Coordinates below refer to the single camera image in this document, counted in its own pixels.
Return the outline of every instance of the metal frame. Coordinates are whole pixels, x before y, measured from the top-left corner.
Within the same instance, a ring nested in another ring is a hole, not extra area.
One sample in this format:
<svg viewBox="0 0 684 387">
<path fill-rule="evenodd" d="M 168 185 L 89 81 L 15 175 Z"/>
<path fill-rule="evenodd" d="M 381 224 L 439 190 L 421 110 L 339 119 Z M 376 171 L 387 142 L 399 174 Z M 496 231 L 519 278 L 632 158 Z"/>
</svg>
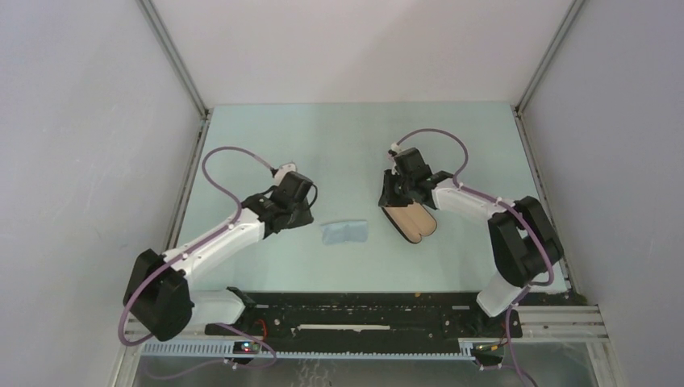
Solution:
<svg viewBox="0 0 684 387">
<path fill-rule="evenodd" d="M 553 39 L 551 39 L 551 43 L 546 48 L 544 56 L 541 58 L 541 62 L 537 66 L 534 75 L 532 75 L 532 79 L 530 80 L 528 87 L 525 89 L 523 96 L 518 102 L 518 105 L 516 105 L 515 109 L 518 112 L 524 111 L 525 108 L 528 107 L 528 104 L 532 99 L 532 95 L 534 95 L 537 86 L 544 78 L 546 70 L 553 61 L 553 58 L 558 53 L 558 49 L 561 47 L 561 44 L 565 40 L 565 37 L 568 35 L 570 28 L 573 26 L 577 16 L 579 15 L 579 12 L 582 10 L 585 4 L 586 0 L 573 0 L 572 4 L 570 4 L 568 7 L 567 12 L 565 12 L 565 17 L 563 17 L 563 20 L 561 21 L 561 25 L 558 26 L 556 33 L 553 35 Z"/>
<path fill-rule="evenodd" d="M 531 152 L 531 144 L 526 140 L 527 137 L 524 135 L 524 125 L 522 125 L 522 121 L 520 122 L 519 128 L 521 130 L 521 139 L 523 140 L 523 145 L 528 153 L 531 169 L 532 171 L 537 171 L 535 159 Z M 194 181 L 195 173 L 197 172 L 197 166 L 202 154 L 202 147 L 206 139 L 209 124 L 209 119 L 202 123 L 193 156 L 186 170 L 185 184 L 178 201 L 176 216 L 170 227 L 169 246 L 175 244 L 178 234 L 180 233 L 180 225 L 182 223 L 182 218 L 185 215 L 187 200 L 192 190 L 192 183 Z M 542 187 L 543 189 L 543 183 L 540 174 L 538 173 L 535 174 L 535 182 L 538 187 Z M 611 349 L 610 341 L 597 306 L 518 306 L 516 310 L 519 313 L 519 320 L 523 332 L 523 336 L 515 340 L 516 343 L 586 343 L 594 372 L 596 373 L 597 380 L 599 380 L 599 387 L 618 387 L 624 385 L 619 378 L 619 373 L 616 372 L 615 357 L 609 351 Z M 143 335 L 147 333 L 147 331 L 141 324 L 132 318 L 127 325 L 127 333 L 129 335 L 137 336 Z M 498 340 L 499 338 L 461 338 L 459 339 L 462 350 L 461 354 L 434 356 L 429 354 L 376 355 L 320 352 L 284 352 L 282 355 L 283 358 L 296 359 L 310 359 L 315 357 L 328 359 L 472 360 L 473 358 L 469 354 L 469 350 L 474 344 Z M 215 348 L 217 345 L 231 347 L 235 341 L 243 341 L 243 339 L 239 337 L 206 335 L 204 330 L 201 329 L 183 331 L 177 339 L 163 343 L 164 345 L 158 345 L 158 342 L 151 340 L 149 344 L 151 346 L 157 345 L 156 347 L 146 347 L 147 344 L 139 347 L 126 347 L 123 349 L 123 353 L 119 355 L 120 362 L 118 362 L 115 367 L 115 375 L 112 377 L 109 385 L 115 387 L 132 386 L 140 357 L 143 355 L 211 357 L 214 355 L 211 353 L 213 347 Z"/>
<path fill-rule="evenodd" d="M 200 95 L 197 86 L 195 86 L 192 77 L 190 76 L 188 68 L 183 63 L 181 54 L 178 53 L 176 45 L 173 44 L 171 35 L 169 35 L 169 31 L 166 29 L 164 22 L 161 20 L 159 11 L 157 11 L 156 7 L 154 6 L 154 2 L 152 0 L 136 1 L 143 12 L 143 16 L 145 19 L 147 19 L 150 27 L 152 28 L 154 36 L 156 36 L 157 40 L 159 41 L 161 49 L 164 50 L 164 54 L 166 54 L 166 57 L 169 58 L 169 63 L 171 64 L 173 71 L 176 72 L 176 75 L 178 75 L 183 87 L 188 92 L 190 99 L 192 99 L 194 107 L 197 109 L 200 118 L 206 119 L 209 114 L 209 110 L 206 108 L 206 105 L 202 100 L 202 96 Z"/>
<path fill-rule="evenodd" d="M 169 33 L 159 16 L 156 7 L 152 0 L 137 0 L 140 8 L 143 11 L 145 18 L 149 21 L 152 31 L 158 38 L 160 46 L 165 51 L 169 58 L 169 63 L 174 71 L 179 76 L 186 91 L 190 95 L 193 104 L 197 108 L 202 117 L 201 128 L 198 133 L 198 140 L 194 146 L 190 163 L 185 173 L 185 180 L 183 189 L 177 200 L 175 208 L 175 216 L 169 226 L 167 248 L 175 245 L 182 220 L 185 215 L 187 202 L 192 190 L 192 184 L 197 172 L 198 163 L 202 154 L 202 148 L 206 140 L 206 133 L 209 127 L 211 116 L 210 111 L 204 105 L 202 98 L 197 90 L 197 87 L 192 81 L 187 68 L 182 62 L 177 49 L 173 45 Z M 570 27 L 577 18 L 580 10 L 585 5 L 586 0 L 574 0 L 566 12 L 561 25 L 557 29 L 550 45 L 548 46 L 544 57 L 537 67 L 534 76 L 530 80 L 522 98 L 516 106 L 512 106 L 515 122 L 518 126 L 519 134 L 525 153 L 530 164 L 530 169 L 534 177 L 534 182 L 537 192 L 540 195 L 540 200 L 544 209 L 549 214 L 553 223 L 553 217 L 550 212 L 550 205 L 548 203 L 548 196 L 543 183 L 540 170 L 537 168 L 534 149 L 529 139 L 528 133 L 525 129 L 525 122 L 523 118 L 524 109 L 532 99 L 537 86 L 543 79 L 553 57 L 557 54 L 564 38 L 566 37 Z M 566 260 L 562 260 L 561 267 L 565 279 L 568 281 L 569 287 L 577 291 L 577 286 L 573 282 L 574 275 L 571 266 Z M 519 313 L 520 325 L 522 328 L 522 338 L 516 339 L 516 343 L 586 343 L 587 351 L 590 355 L 590 360 L 593 366 L 594 374 L 598 381 L 598 387 L 618 387 L 623 386 L 624 380 L 619 371 L 619 365 L 615 360 L 615 354 L 611 343 L 608 339 L 606 327 L 603 325 L 603 319 L 596 306 L 518 306 L 516 310 Z M 135 320 L 127 326 L 127 331 L 131 334 L 146 333 L 140 324 L 136 324 Z M 130 387 L 133 385 L 136 369 L 140 362 L 142 355 L 146 356 L 217 356 L 216 351 L 225 352 L 230 348 L 233 342 L 241 341 L 242 338 L 227 337 L 227 336 L 207 336 L 204 331 L 183 331 L 178 339 L 167 343 L 156 343 L 151 340 L 149 344 L 139 347 L 121 347 L 119 351 L 118 361 L 114 367 L 111 375 L 109 386 L 115 387 Z M 472 360 L 470 356 L 470 348 L 475 343 L 485 343 L 499 340 L 499 338 L 483 339 L 483 338 L 463 338 L 459 339 L 461 343 L 461 354 L 446 355 L 396 355 L 396 356 L 377 356 L 375 354 L 349 354 L 349 353 L 301 353 L 288 352 L 282 353 L 284 358 L 355 358 L 355 359 L 377 359 L 377 358 L 397 358 L 397 359 L 443 359 L 443 360 Z"/>
</svg>

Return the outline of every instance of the metal bracket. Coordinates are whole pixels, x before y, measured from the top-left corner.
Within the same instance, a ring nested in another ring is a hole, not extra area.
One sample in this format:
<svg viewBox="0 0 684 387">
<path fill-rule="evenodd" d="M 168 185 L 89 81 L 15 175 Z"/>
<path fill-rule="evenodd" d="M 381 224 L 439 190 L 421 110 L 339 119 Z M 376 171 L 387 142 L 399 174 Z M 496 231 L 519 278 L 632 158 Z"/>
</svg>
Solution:
<svg viewBox="0 0 684 387">
<path fill-rule="evenodd" d="M 244 341 L 242 338 L 224 339 L 218 336 L 208 336 L 205 339 L 174 339 L 160 343 L 151 339 L 144 345 L 142 356 L 180 356 L 180 357 L 245 357 L 270 358 L 271 354 L 262 352 L 255 355 L 234 354 L 232 349 L 235 342 Z M 354 359 L 354 360 L 474 360 L 470 351 L 471 343 L 460 343 L 461 353 L 334 353 L 334 352 L 279 352 L 278 359 Z"/>
<path fill-rule="evenodd" d="M 514 343 L 609 343 L 597 306 L 518 306 L 523 337 Z M 493 343 L 500 338 L 467 338 L 462 343 Z"/>
</svg>

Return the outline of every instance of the blue cloth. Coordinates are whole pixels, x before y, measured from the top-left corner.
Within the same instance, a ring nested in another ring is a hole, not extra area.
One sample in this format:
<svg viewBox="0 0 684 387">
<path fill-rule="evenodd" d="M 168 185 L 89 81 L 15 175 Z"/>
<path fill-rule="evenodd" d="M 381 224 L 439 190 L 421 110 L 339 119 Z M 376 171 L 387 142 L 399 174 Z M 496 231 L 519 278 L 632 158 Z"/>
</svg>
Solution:
<svg viewBox="0 0 684 387">
<path fill-rule="evenodd" d="M 345 220 L 322 224 L 323 244 L 331 245 L 344 242 L 364 243 L 368 240 L 368 221 Z"/>
</svg>

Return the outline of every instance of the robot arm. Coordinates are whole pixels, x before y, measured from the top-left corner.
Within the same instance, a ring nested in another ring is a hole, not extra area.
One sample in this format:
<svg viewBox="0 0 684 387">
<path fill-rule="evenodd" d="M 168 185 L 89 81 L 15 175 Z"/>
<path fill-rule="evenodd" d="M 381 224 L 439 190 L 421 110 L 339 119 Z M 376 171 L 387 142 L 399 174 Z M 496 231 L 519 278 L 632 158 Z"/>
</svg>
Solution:
<svg viewBox="0 0 684 387">
<path fill-rule="evenodd" d="M 478 295 L 478 305 L 488 316 L 501 314 L 534 277 L 547 271 L 530 236 L 519 233 L 522 225 L 503 204 L 521 213 L 542 243 L 551 264 L 563 257 L 561 242 L 535 198 L 518 201 L 498 198 L 492 202 L 471 189 L 454 185 L 450 173 L 432 173 L 415 148 L 391 155 L 395 166 L 385 171 L 379 206 L 408 206 L 415 201 L 434 210 L 457 212 L 476 223 L 487 223 L 497 272 Z"/>
<path fill-rule="evenodd" d="M 239 295 L 230 290 L 193 291 L 197 281 L 250 244 L 313 223 L 313 202 L 307 201 L 313 182 L 297 173 L 293 164 L 281 167 L 274 177 L 271 189 L 245 199 L 238 212 L 192 242 L 162 254 L 147 250 L 138 256 L 124 305 L 152 272 L 173 261 L 131 306 L 133 315 L 160 341 L 172 339 L 189 325 L 234 323 L 244 310 Z"/>
</svg>

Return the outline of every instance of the white wall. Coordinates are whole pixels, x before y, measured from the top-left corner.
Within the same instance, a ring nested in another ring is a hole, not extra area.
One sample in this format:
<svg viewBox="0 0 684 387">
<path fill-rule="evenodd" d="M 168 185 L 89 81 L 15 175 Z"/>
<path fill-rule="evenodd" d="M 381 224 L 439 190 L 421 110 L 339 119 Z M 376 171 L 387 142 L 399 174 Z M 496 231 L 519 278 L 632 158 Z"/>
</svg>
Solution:
<svg viewBox="0 0 684 387">
<path fill-rule="evenodd" d="M 592 1 L 526 117 L 582 289 L 633 386 L 682 385 L 684 2 Z"/>
<path fill-rule="evenodd" d="M 571 0 L 155 3 L 214 106 L 517 102 Z"/>
<path fill-rule="evenodd" d="M 198 116 L 136 2 L 0 4 L 2 385 L 105 385 Z"/>
</svg>

